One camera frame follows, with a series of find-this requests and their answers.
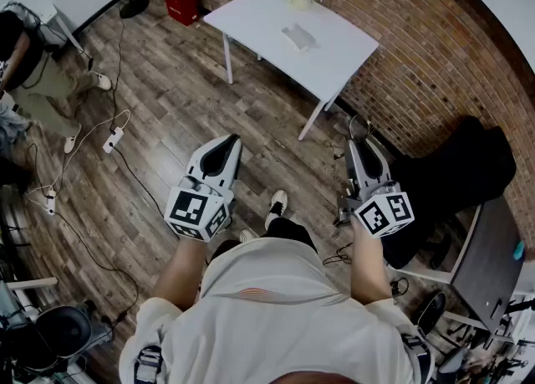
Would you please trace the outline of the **white table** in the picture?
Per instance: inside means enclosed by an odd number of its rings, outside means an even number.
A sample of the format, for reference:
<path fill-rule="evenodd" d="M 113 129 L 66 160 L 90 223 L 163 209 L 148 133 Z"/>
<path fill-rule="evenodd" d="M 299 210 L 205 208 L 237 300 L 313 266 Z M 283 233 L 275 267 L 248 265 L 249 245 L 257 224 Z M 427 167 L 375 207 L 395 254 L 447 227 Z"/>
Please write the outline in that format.
<path fill-rule="evenodd" d="M 233 39 L 317 98 L 318 103 L 299 140 L 379 46 L 363 30 L 318 3 L 300 10 L 288 0 L 232 0 L 210 12 L 204 21 L 222 32 L 230 84 L 233 77 L 229 40 Z M 282 28 L 295 23 L 315 37 L 318 48 L 299 52 L 281 34 Z"/>

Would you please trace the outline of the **thin black-rimmed eyeglasses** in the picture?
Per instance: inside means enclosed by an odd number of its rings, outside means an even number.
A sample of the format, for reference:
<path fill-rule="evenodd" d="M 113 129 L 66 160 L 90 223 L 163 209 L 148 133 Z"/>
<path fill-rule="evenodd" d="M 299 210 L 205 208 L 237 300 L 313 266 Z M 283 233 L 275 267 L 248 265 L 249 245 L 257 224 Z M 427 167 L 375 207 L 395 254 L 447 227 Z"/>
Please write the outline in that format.
<path fill-rule="evenodd" d="M 347 128 L 343 133 L 334 136 L 330 144 L 333 159 L 338 160 L 344 156 L 344 148 L 347 141 L 362 141 L 370 135 L 373 130 L 372 123 L 361 115 L 354 115 L 348 120 Z"/>

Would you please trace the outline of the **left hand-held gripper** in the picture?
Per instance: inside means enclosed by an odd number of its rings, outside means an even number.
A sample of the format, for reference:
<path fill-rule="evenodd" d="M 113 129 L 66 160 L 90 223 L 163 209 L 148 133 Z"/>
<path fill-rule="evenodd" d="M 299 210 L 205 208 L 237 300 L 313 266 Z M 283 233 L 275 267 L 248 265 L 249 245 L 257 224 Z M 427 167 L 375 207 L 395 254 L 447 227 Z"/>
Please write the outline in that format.
<path fill-rule="evenodd" d="M 194 151 L 164 213 L 176 235 L 208 243 L 230 224 L 241 154 L 237 134 L 217 137 Z"/>

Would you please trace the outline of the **white side desk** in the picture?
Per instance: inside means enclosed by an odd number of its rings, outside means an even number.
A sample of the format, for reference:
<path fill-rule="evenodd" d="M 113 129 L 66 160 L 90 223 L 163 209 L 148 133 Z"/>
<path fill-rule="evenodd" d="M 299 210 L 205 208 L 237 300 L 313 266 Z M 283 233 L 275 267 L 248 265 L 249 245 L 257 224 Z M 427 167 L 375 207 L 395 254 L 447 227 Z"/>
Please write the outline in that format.
<path fill-rule="evenodd" d="M 53 4 L 45 5 L 40 12 L 35 12 L 20 2 L 8 1 L 0 7 L 0 11 L 11 11 L 18 15 L 24 26 L 34 31 L 49 48 L 60 49 L 66 44 L 71 44 L 81 54 L 84 53 L 84 49 Z"/>

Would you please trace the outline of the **black round stool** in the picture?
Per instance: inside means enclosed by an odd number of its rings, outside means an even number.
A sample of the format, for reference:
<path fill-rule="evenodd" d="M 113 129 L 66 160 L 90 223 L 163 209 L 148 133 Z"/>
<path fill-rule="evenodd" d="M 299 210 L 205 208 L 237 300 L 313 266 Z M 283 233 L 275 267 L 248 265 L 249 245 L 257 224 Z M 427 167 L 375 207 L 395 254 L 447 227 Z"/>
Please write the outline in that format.
<path fill-rule="evenodd" d="M 446 309 L 446 295 L 435 291 L 427 296 L 419 308 L 416 325 L 423 335 L 429 335 Z"/>

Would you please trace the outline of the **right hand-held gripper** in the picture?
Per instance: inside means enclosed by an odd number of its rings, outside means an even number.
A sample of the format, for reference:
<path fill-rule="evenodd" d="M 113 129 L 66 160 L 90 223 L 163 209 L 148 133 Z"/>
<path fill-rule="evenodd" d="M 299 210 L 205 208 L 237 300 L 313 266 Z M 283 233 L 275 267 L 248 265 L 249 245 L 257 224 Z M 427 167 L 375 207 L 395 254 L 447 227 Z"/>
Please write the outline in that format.
<path fill-rule="evenodd" d="M 415 220 L 407 193 L 398 182 L 390 181 L 388 162 L 373 141 L 347 140 L 344 157 L 348 178 L 357 187 L 346 187 L 338 197 L 335 227 L 348 224 L 354 216 L 373 238 L 381 238 Z"/>

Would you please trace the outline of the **person's right forearm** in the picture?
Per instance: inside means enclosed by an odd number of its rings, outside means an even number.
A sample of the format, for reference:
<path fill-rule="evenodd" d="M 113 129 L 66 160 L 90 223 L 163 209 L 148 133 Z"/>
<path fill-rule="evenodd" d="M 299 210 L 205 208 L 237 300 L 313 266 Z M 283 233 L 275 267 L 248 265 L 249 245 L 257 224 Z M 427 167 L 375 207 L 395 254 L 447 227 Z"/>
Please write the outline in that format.
<path fill-rule="evenodd" d="M 369 235 L 355 216 L 350 217 L 353 229 L 351 256 L 351 297 L 362 305 L 391 298 L 390 282 L 385 269 L 383 246 Z"/>

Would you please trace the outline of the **person's left forearm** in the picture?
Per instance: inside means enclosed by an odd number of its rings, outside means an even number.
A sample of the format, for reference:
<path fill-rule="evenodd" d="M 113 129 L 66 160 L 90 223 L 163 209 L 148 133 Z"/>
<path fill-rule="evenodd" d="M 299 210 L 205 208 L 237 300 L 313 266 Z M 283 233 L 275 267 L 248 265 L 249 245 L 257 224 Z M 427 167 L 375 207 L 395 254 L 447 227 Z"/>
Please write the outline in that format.
<path fill-rule="evenodd" d="M 190 309 L 196 300 L 205 266 L 207 244 L 186 238 L 158 278 L 152 296 L 171 302 L 178 309 Z"/>

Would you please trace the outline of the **dark grey desk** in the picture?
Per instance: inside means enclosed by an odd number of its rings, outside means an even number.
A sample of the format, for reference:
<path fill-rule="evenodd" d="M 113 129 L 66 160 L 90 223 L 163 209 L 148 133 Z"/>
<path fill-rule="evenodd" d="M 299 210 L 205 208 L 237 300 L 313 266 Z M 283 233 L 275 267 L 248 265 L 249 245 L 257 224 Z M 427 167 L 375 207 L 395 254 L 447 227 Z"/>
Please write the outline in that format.
<path fill-rule="evenodd" d="M 522 240 L 505 197 L 484 202 L 476 209 L 466 240 L 451 271 L 433 270 L 412 259 L 399 271 L 421 279 L 448 284 L 477 317 L 446 312 L 445 316 L 493 333 L 513 295 L 525 254 L 515 257 Z"/>

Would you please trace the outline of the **person's black shorts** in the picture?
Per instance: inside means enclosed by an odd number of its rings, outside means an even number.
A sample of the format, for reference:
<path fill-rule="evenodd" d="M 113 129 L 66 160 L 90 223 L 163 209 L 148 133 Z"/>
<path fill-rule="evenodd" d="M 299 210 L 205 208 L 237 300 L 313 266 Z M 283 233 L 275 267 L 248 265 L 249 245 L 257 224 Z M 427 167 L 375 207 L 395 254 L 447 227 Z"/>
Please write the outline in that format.
<path fill-rule="evenodd" d="M 315 253 L 318 252 L 315 245 L 313 244 L 312 239 L 308 234 L 308 231 L 304 226 L 296 224 L 293 221 L 282 217 L 274 218 L 269 223 L 267 231 L 261 236 L 261 238 L 290 239 L 298 241 L 300 243 L 304 243 L 308 245 Z M 242 245 L 254 239 L 255 237 L 247 238 L 245 241 L 238 241 L 232 239 L 223 241 L 215 250 L 214 254 L 211 256 L 209 263 L 213 262 L 215 258 L 221 256 L 232 248 L 241 247 Z"/>

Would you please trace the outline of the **black swivel chair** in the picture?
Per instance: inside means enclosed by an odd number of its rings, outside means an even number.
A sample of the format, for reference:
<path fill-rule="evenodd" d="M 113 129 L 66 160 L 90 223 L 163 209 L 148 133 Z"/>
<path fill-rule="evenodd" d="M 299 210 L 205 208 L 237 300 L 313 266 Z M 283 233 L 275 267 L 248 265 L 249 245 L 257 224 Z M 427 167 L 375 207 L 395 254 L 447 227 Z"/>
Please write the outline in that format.
<path fill-rule="evenodd" d="M 114 325 L 95 317 L 91 301 L 38 311 L 0 314 L 0 384 L 78 384 L 86 352 L 113 339 Z"/>

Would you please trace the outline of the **person in white shirt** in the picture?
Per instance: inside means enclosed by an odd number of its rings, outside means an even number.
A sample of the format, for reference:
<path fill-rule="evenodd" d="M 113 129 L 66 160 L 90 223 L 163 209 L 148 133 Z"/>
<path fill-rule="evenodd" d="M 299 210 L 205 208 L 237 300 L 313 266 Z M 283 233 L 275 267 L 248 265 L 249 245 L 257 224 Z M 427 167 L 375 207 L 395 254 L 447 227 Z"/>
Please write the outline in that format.
<path fill-rule="evenodd" d="M 217 257 L 197 302 L 150 298 L 120 355 L 122 384 L 269 384 L 322 372 L 356 384 L 425 384 L 433 358 L 392 300 L 338 292 L 318 255 L 258 238 Z"/>

